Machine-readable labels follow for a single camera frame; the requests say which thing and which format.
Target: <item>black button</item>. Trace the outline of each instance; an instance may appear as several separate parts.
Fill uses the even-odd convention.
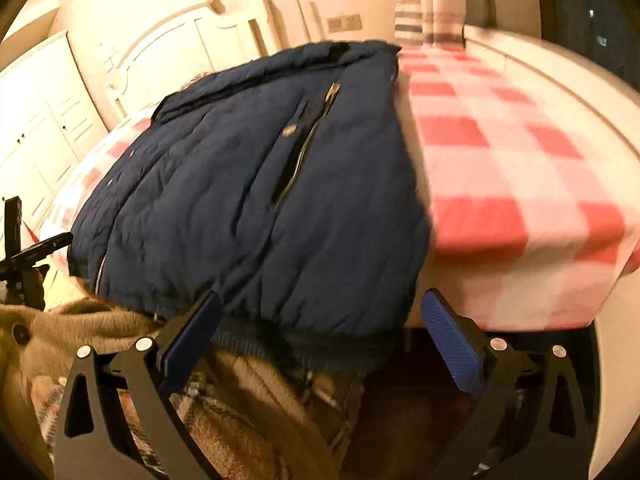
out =
[[[11,332],[14,335],[15,342],[17,342],[18,345],[24,346],[31,340],[31,334],[27,330],[27,327],[25,327],[23,324],[16,323]]]

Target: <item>headboard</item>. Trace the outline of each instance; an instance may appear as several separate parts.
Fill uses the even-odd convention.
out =
[[[203,72],[220,72],[281,50],[268,0],[218,14],[213,0],[168,16],[143,32],[107,85],[120,118],[179,90]]]

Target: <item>puffer jacket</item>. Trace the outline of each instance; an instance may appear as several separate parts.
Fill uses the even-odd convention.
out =
[[[163,319],[210,287],[231,350],[379,366],[430,232],[394,110],[397,52],[309,44],[169,95],[84,204],[71,274]]]

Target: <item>checkered bedspread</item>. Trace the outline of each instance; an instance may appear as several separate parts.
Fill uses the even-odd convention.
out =
[[[619,276],[640,264],[640,203],[620,193],[635,184],[624,165],[559,130],[531,98],[464,51],[405,47],[399,60],[410,76],[430,188],[429,284],[489,330],[590,323]],[[41,237],[71,228],[155,107],[92,150],[54,200]],[[63,269],[65,256],[54,255]]]

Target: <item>white wardrobe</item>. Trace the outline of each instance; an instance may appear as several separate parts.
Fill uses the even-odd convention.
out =
[[[107,132],[82,82],[66,30],[47,38],[0,72],[2,200],[20,196],[23,223],[38,234],[65,179]]]

